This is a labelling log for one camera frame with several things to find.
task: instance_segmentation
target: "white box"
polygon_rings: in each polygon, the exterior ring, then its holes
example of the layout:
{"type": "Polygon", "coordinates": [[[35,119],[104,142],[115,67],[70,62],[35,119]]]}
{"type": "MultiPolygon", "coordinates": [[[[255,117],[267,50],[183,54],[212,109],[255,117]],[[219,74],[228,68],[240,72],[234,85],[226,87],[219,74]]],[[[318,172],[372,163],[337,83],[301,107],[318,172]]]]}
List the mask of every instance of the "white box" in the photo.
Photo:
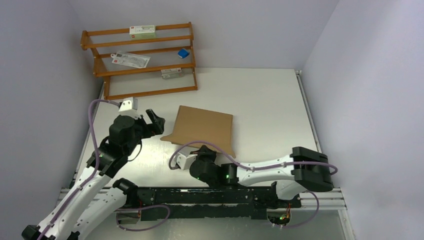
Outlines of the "white box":
{"type": "Polygon", "coordinates": [[[129,38],[131,40],[156,38],[155,25],[142,25],[129,27],[129,38]]]}
{"type": "Polygon", "coordinates": [[[175,78],[182,78],[184,76],[183,70],[178,68],[170,68],[170,69],[163,69],[160,70],[162,73],[163,79],[175,79],[175,78]]]}

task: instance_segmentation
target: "gray wall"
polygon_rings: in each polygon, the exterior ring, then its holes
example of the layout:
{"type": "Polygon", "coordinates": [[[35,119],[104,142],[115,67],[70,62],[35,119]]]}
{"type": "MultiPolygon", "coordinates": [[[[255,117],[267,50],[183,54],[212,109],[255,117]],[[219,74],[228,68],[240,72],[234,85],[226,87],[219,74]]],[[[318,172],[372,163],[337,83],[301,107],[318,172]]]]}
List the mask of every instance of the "gray wall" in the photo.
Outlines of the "gray wall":
{"type": "Polygon", "coordinates": [[[198,67],[300,69],[339,0],[69,0],[89,30],[192,22],[198,67]]]}
{"type": "Polygon", "coordinates": [[[302,78],[358,240],[424,236],[424,2],[340,0],[302,78]]]}
{"type": "Polygon", "coordinates": [[[100,90],[82,30],[66,0],[1,4],[0,239],[38,224],[73,176],[100,90]]]}

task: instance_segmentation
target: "metal frame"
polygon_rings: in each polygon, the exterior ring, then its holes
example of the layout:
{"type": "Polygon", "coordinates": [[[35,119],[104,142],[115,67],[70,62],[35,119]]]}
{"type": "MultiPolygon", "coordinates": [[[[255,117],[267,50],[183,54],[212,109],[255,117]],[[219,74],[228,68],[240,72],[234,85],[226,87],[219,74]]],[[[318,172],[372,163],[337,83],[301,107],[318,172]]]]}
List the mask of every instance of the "metal frame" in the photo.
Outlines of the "metal frame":
{"type": "MultiPolygon", "coordinates": [[[[312,130],[313,138],[315,139],[316,148],[318,149],[318,152],[322,153],[320,141],[318,140],[317,131],[315,130],[315,125],[314,125],[314,122],[312,120],[311,111],[309,109],[308,99],[307,99],[307,96],[305,94],[304,86],[302,84],[302,78],[301,78],[302,71],[301,70],[295,71],[295,73],[296,73],[297,82],[299,83],[299,88],[300,88],[300,92],[302,94],[303,102],[305,104],[307,117],[309,118],[309,123],[310,123],[310,128],[312,130]]],[[[342,190],[340,188],[336,188],[336,189],[338,189],[340,191],[340,198],[332,198],[332,199],[329,200],[331,203],[334,203],[335,206],[331,206],[331,207],[324,206],[324,208],[321,207],[321,205],[323,203],[325,203],[324,201],[326,201],[326,200],[322,199],[322,197],[325,197],[325,196],[321,196],[321,195],[317,194],[318,199],[319,199],[319,205],[320,205],[319,209],[320,210],[337,210],[338,216],[340,217],[340,223],[341,223],[341,227],[343,228],[345,239],[346,240],[355,240],[356,236],[355,236],[355,232],[352,228],[351,221],[350,221],[350,218],[349,218],[349,215],[348,215],[348,208],[346,207],[345,198],[343,197],[342,190]]]]}
{"type": "MultiPolygon", "coordinates": [[[[97,193],[94,197],[94,199],[91,201],[89,206],[96,203],[99,199],[105,198],[105,195],[108,193],[108,190],[110,187],[104,187],[102,188],[99,193],[97,193]]],[[[60,191],[59,198],[57,200],[56,205],[58,205],[64,197],[68,194],[70,189],[63,188],[60,191]]],[[[345,200],[343,199],[342,191],[340,188],[334,188],[332,191],[328,192],[316,192],[316,195],[319,199],[319,209],[323,211],[346,211],[346,205],[345,200]]],[[[311,211],[315,210],[317,208],[317,201],[315,200],[314,196],[312,196],[310,193],[300,193],[300,202],[302,204],[302,207],[300,208],[292,208],[292,211],[311,211]]],[[[269,209],[269,212],[280,212],[285,211],[285,208],[278,208],[278,209],[269,209]]]]}

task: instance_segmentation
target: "blue sponge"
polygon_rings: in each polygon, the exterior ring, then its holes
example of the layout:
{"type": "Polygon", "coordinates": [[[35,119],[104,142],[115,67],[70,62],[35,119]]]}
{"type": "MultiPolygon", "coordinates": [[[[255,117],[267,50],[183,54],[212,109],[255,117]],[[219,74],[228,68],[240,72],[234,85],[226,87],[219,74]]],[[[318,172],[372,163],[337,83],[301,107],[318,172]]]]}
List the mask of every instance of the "blue sponge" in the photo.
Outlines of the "blue sponge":
{"type": "Polygon", "coordinates": [[[189,51],[187,51],[185,48],[181,49],[178,52],[178,56],[182,59],[185,59],[188,55],[190,55],[189,51]]]}

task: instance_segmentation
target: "cardboard sheet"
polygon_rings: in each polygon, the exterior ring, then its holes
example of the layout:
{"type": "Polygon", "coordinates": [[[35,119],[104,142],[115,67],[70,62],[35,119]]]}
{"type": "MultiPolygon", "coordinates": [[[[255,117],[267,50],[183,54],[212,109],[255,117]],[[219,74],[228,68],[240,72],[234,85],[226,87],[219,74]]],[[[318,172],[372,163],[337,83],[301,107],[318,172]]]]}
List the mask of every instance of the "cardboard sheet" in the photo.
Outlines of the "cardboard sheet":
{"type": "MultiPolygon", "coordinates": [[[[161,137],[160,140],[177,145],[196,140],[207,141],[235,158],[236,154],[231,146],[232,127],[233,115],[231,114],[181,105],[172,133],[161,137]]],[[[202,145],[202,143],[194,143],[190,147],[200,148],[202,145]]],[[[212,146],[207,147],[220,153],[212,146]]]]}

